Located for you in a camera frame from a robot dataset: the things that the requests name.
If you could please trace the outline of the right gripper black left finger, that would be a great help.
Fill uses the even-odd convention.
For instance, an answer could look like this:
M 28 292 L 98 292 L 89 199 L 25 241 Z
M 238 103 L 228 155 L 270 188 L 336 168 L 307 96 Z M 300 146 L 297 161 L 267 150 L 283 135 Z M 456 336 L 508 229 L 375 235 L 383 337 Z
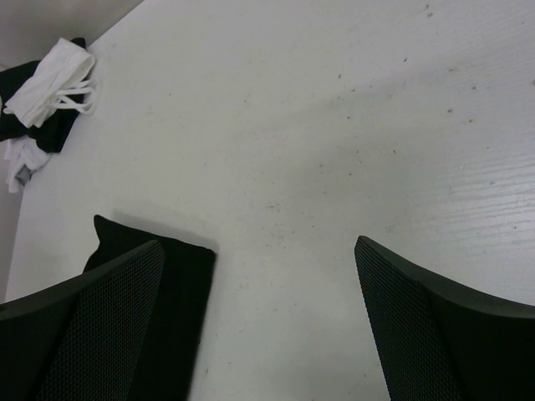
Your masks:
M 159 291 L 148 241 L 1 306 L 3 400 L 126 400 Z

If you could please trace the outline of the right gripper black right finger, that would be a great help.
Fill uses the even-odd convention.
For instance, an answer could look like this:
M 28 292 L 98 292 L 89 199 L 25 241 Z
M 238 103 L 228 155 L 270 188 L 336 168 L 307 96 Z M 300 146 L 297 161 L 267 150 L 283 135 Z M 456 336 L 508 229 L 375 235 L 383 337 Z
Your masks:
M 532 400 L 534 308 L 452 281 L 367 236 L 354 257 L 392 400 Z

